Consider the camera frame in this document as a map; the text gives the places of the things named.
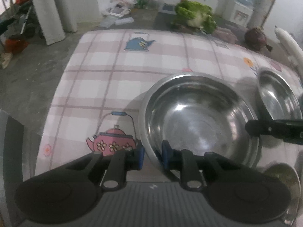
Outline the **small steel plate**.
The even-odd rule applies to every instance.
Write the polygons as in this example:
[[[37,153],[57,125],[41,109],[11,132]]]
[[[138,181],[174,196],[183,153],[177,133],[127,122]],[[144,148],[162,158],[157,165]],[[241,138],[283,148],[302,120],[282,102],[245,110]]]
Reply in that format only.
[[[256,105],[263,119],[302,119],[294,92],[281,75],[268,68],[257,72]]]

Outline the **large steel basin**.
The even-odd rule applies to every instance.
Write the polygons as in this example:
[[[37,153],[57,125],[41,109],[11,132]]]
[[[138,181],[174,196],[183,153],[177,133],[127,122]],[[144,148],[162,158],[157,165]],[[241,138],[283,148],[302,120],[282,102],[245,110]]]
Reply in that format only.
[[[224,80],[208,74],[180,73],[156,82],[141,102],[140,140],[152,164],[163,170],[161,144],[195,155],[215,152],[253,166],[259,139],[245,124],[257,118],[252,106]]]

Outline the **dark red cabbage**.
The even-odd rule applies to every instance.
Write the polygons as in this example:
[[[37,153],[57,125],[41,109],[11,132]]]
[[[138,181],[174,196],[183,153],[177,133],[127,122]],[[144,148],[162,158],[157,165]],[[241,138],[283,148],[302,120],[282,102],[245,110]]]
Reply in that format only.
[[[267,44],[266,35],[261,27],[254,27],[247,30],[244,39],[247,46],[255,51],[261,51],[263,48],[266,48],[271,52],[273,49],[273,47]]]

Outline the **white water dispenser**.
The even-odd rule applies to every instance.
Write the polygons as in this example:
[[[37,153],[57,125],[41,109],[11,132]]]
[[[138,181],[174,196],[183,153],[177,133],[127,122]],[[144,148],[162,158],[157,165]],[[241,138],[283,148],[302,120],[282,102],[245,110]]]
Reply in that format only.
[[[253,9],[238,3],[235,0],[229,2],[229,21],[246,27],[253,13]]]

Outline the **rolled patterned mat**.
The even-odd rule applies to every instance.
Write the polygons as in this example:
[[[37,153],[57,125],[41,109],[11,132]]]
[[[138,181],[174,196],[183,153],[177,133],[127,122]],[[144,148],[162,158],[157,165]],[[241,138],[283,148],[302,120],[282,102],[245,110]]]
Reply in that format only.
[[[247,24],[247,28],[263,28],[275,2],[276,0],[255,0],[254,11],[250,21]]]

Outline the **green leafy cabbage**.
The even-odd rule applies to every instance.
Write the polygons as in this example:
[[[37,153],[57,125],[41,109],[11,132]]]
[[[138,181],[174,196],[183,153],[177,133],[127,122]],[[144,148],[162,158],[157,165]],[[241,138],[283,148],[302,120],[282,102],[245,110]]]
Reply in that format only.
[[[213,18],[213,10],[210,6],[196,1],[184,0],[175,6],[176,17],[172,21],[172,27],[189,26],[198,28],[207,34],[212,34],[217,29],[217,23]]]

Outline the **plastic bags clutter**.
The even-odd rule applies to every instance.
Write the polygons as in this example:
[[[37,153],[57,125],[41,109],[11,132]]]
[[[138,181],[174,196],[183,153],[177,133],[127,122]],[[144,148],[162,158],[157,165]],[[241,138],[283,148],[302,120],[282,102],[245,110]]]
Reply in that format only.
[[[137,2],[135,0],[111,0],[101,6],[102,20],[99,24],[101,28],[110,28],[117,21],[123,19],[131,13]]]

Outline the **white grey curtain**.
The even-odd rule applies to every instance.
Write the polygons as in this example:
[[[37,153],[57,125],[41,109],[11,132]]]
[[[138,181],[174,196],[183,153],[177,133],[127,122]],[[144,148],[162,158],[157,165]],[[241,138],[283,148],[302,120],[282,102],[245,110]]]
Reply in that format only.
[[[76,32],[77,24],[100,19],[98,0],[32,0],[47,45]]]

